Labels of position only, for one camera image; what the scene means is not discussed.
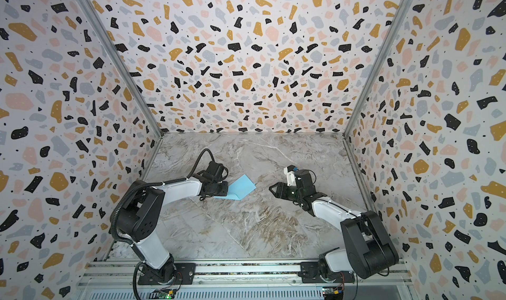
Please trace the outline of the light blue paper sheet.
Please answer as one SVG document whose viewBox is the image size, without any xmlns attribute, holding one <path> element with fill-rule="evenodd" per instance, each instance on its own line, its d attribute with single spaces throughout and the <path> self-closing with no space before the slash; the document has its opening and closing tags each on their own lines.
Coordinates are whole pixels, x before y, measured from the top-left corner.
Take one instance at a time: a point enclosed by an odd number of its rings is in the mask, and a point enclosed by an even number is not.
<svg viewBox="0 0 506 300">
<path fill-rule="evenodd" d="M 228 192 L 224 197 L 215 197 L 215 199 L 227 199 L 240 201 L 256 189 L 256 185 L 247 175 L 242 175 L 238 180 L 229 185 Z"/>
</svg>

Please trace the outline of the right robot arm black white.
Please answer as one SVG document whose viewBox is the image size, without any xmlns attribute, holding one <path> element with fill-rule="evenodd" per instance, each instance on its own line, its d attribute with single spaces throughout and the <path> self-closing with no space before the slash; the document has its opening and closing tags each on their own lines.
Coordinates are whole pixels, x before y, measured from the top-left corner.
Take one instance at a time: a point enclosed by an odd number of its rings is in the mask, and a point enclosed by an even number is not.
<svg viewBox="0 0 506 300">
<path fill-rule="evenodd" d="M 291 165 L 284 174 L 287 181 L 270 186 L 271 194 L 340 230 L 345 245 L 321 254 L 316 268 L 303 270 L 303 276 L 330 283 L 350 272 L 366 279 L 399 262 L 399 254 L 376 212 L 348 209 L 318 192 L 311 170 Z"/>
</svg>

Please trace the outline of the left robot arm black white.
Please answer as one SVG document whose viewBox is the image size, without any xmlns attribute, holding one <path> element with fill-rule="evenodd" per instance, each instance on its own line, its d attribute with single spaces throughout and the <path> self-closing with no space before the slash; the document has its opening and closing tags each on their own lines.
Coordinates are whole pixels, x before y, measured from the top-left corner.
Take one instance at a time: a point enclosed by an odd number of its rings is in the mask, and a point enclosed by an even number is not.
<svg viewBox="0 0 506 300">
<path fill-rule="evenodd" d="M 154 183 L 134 182 L 112 212 L 111 235 L 114 240 L 127 243 L 148 268 L 165 268 L 171 262 L 171 254 L 156 233 L 162 208 L 189 197 L 202 200 L 225 197 L 228 174 L 223 164 L 211 161 L 205 170 L 187 177 Z"/>
</svg>

